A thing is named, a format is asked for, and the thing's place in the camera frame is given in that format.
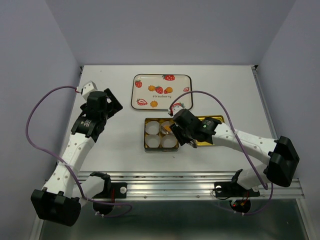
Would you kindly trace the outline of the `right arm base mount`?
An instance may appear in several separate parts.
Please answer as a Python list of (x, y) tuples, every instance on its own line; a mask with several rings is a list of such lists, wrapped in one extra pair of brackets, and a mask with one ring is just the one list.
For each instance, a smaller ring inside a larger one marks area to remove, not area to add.
[(214, 183), (212, 195), (218, 200), (229, 200), (230, 208), (236, 213), (247, 214), (251, 209), (251, 198), (260, 196), (259, 191), (247, 190), (237, 183), (220, 181)]

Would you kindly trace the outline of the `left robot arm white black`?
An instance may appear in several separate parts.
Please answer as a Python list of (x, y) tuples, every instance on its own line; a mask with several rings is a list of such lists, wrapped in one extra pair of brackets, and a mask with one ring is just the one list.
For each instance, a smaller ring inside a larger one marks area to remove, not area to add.
[(86, 102), (71, 128), (71, 134), (62, 156), (55, 155), (58, 164), (41, 190), (35, 189), (30, 197), (37, 216), (65, 226), (73, 226), (81, 208), (93, 197), (114, 197), (111, 177), (107, 173), (92, 172), (80, 183), (78, 173), (90, 150), (104, 131), (109, 118), (123, 106), (109, 88), (82, 91)]

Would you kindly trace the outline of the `metal tongs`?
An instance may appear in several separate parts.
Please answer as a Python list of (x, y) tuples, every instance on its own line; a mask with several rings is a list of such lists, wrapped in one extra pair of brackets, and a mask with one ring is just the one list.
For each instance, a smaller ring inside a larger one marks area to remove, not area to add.
[(177, 139), (180, 146), (189, 145), (194, 149), (198, 147), (196, 141), (191, 137), (187, 136), (186, 132), (182, 128), (177, 126), (175, 123), (172, 125), (162, 126), (161, 129), (166, 134), (173, 135)]

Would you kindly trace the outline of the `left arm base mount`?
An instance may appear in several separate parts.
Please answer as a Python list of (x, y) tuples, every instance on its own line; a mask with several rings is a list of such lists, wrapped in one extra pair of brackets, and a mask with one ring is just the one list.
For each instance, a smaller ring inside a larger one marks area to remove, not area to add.
[(112, 182), (107, 173), (94, 171), (85, 181), (85, 194), (93, 199), (92, 207), (100, 217), (112, 217), (111, 212), (115, 208), (116, 199), (127, 197), (126, 182)]

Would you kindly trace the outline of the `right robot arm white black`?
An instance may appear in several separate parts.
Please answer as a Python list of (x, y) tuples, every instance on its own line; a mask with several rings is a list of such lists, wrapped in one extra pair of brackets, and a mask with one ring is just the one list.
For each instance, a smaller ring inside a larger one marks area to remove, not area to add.
[(170, 129), (179, 144), (196, 148), (197, 143), (208, 143), (242, 152), (247, 159), (260, 161), (255, 166), (248, 160), (250, 168), (238, 170), (221, 191), (242, 195), (260, 185), (268, 183), (289, 187), (292, 183), (300, 158), (292, 141), (285, 136), (279, 139), (263, 138), (231, 128), (215, 118), (200, 120), (188, 109), (175, 106), (169, 110), (173, 125)]

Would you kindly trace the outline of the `gold tin lid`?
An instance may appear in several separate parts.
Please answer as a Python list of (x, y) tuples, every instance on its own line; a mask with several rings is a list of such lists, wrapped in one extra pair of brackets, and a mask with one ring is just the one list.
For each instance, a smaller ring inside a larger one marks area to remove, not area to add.
[[(224, 117), (222, 115), (205, 115), (205, 116), (197, 116), (197, 118), (203, 122), (203, 125), (206, 125), (206, 133), (215, 134), (216, 128), (218, 124), (224, 123)], [(211, 138), (208, 138), (208, 141), (195, 141), (197, 147), (204, 146), (213, 146), (213, 142)]]

